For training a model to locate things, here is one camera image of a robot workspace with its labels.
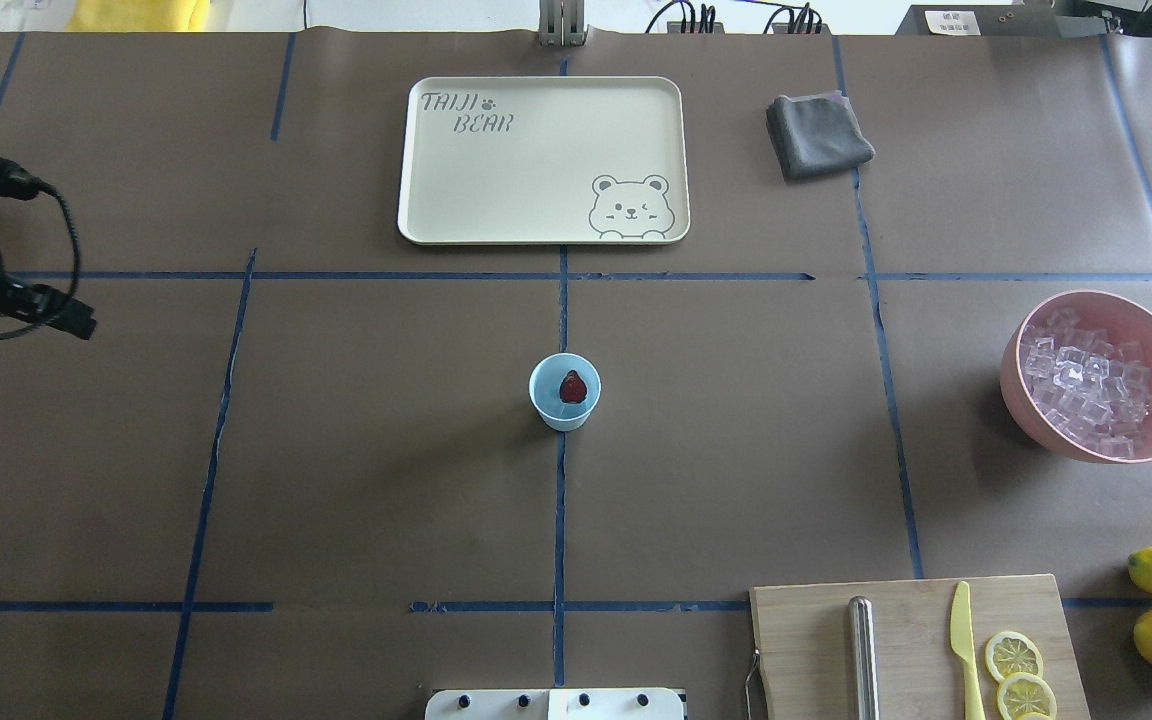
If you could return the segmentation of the yellow cloth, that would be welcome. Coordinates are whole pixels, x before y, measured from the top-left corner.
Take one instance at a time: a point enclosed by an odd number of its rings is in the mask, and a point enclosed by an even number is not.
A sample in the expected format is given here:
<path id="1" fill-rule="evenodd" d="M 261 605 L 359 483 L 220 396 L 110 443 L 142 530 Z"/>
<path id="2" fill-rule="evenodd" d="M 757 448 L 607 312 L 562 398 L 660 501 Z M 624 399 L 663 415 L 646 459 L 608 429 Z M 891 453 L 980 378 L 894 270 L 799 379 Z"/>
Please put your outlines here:
<path id="1" fill-rule="evenodd" d="M 77 1 L 67 32 L 200 32 L 210 1 Z"/>

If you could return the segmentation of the red strawberry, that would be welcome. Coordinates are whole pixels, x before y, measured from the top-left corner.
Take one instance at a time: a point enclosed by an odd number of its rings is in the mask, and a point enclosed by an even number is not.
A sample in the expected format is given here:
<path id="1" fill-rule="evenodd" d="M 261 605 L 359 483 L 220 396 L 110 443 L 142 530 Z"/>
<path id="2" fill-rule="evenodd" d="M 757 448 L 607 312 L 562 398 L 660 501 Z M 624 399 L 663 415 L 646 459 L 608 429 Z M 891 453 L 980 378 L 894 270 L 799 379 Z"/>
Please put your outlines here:
<path id="1" fill-rule="evenodd" d="M 562 381 L 559 382 L 558 397 L 562 404 L 579 406 L 586 401 L 588 384 L 576 370 L 568 370 Z"/>

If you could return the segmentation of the pink bowl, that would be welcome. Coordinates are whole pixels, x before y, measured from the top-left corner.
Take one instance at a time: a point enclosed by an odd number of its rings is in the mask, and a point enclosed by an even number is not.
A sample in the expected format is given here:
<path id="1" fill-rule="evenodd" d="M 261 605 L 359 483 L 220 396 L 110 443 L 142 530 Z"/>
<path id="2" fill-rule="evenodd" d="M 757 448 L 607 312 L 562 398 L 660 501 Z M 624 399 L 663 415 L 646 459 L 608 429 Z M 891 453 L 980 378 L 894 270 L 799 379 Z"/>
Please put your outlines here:
<path id="1" fill-rule="evenodd" d="M 1120 293 L 1059 291 L 1015 324 L 996 387 L 1020 432 L 1083 462 L 1152 462 L 1152 310 Z"/>

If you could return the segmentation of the aluminium frame post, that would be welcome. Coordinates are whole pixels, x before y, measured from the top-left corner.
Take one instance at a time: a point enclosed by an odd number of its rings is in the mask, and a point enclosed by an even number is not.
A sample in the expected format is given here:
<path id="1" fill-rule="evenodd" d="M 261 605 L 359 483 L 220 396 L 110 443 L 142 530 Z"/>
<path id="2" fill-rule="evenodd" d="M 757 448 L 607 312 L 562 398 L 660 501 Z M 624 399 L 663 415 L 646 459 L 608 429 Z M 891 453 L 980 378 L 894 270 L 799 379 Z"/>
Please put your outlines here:
<path id="1" fill-rule="evenodd" d="M 543 47 L 579 47 L 588 41 L 584 0 L 540 0 L 538 41 Z"/>

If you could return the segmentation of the wooden cutting board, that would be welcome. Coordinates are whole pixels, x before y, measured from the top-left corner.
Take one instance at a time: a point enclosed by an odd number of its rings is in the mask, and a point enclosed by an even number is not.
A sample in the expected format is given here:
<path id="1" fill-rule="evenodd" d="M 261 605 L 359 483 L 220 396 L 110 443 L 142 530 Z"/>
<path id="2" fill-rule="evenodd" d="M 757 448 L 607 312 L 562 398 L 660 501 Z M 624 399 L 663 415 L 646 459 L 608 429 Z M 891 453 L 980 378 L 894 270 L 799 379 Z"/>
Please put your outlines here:
<path id="1" fill-rule="evenodd" d="M 1049 574 L 973 577 L 978 647 L 1005 630 L 1023 632 L 1044 657 L 1044 679 L 1061 719 L 1087 719 L 1056 579 Z M 900 579 L 750 589 L 755 644 L 772 719 L 851 719 L 855 680 L 849 602 L 874 607 L 876 670 L 882 719 L 960 719 L 963 665 L 948 642 L 956 579 Z"/>

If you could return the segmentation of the yellow plastic knife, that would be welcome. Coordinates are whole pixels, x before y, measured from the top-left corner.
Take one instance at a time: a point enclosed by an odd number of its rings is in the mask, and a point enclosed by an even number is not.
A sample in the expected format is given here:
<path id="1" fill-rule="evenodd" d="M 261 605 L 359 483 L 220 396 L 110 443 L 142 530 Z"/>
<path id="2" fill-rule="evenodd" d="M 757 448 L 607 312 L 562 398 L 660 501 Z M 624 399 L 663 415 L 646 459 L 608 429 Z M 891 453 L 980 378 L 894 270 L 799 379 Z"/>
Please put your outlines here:
<path id="1" fill-rule="evenodd" d="M 948 611 L 948 646 L 961 665 L 964 719 L 986 719 L 973 642 L 972 588 L 964 579 L 956 582 Z"/>

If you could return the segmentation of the cream bear tray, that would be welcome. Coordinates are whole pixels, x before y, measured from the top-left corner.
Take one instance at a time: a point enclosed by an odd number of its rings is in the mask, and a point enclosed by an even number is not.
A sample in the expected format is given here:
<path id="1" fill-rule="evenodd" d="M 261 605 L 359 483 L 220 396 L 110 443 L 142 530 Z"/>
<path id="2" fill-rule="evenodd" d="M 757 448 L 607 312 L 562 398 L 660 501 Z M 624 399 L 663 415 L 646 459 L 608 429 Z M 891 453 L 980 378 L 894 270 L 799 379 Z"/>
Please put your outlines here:
<path id="1" fill-rule="evenodd" d="M 680 88 L 659 76 L 420 79 L 396 223 L 422 247 L 675 243 L 691 225 Z"/>

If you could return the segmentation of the light blue plastic cup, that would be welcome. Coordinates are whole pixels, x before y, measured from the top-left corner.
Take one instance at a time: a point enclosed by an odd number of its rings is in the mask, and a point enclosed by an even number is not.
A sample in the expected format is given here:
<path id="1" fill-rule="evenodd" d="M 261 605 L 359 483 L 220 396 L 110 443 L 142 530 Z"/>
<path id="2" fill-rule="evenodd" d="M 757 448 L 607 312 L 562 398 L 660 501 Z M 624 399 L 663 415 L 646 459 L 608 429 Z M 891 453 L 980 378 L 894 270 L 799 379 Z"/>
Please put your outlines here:
<path id="1" fill-rule="evenodd" d="M 558 432 L 582 427 L 602 397 L 602 377 L 577 354 L 553 354 L 532 369 L 526 393 L 536 414 Z"/>

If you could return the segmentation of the lemon slices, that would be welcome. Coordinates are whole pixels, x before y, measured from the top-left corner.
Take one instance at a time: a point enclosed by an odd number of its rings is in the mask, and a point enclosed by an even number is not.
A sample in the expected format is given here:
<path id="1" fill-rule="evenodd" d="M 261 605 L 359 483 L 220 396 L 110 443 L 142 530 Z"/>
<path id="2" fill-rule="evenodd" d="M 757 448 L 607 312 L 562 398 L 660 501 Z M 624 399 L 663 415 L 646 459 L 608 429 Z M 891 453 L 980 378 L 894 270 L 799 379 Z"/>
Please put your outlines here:
<path id="1" fill-rule="evenodd" d="M 1055 694 L 1044 679 L 1044 657 L 1037 643 L 1023 632 L 996 632 L 983 651 L 988 674 L 995 680 L 995 703 L 1001 719 L 1056 719 Z"/>

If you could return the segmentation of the ice cubes in bowl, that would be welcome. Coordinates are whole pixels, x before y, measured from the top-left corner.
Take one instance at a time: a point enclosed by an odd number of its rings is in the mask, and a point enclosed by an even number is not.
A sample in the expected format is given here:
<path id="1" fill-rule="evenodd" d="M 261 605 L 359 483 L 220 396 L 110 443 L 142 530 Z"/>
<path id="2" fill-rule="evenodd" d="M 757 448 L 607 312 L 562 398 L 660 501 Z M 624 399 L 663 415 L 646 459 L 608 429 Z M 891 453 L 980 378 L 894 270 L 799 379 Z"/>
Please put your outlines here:
<path id="1" fill-rule="evenodd" d="M 1116 341 L 1056 306 L 1020 331 L 1021 387 L 1044 420 L 1084 450 L 1137 458 L 1152 415 L 1151 367 L 1135 340 Z"/>

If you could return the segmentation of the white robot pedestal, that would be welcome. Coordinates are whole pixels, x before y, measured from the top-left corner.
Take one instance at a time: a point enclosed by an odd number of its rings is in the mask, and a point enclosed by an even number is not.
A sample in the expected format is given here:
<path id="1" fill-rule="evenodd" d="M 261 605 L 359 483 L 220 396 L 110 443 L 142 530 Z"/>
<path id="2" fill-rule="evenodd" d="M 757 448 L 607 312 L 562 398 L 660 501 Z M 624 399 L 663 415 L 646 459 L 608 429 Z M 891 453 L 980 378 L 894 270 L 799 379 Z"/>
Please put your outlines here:
<path id="1" fill-rule="evenodd" d="M 685 719 L 685 694 L 666 687 L 444 689 L 425 719 Z"/>

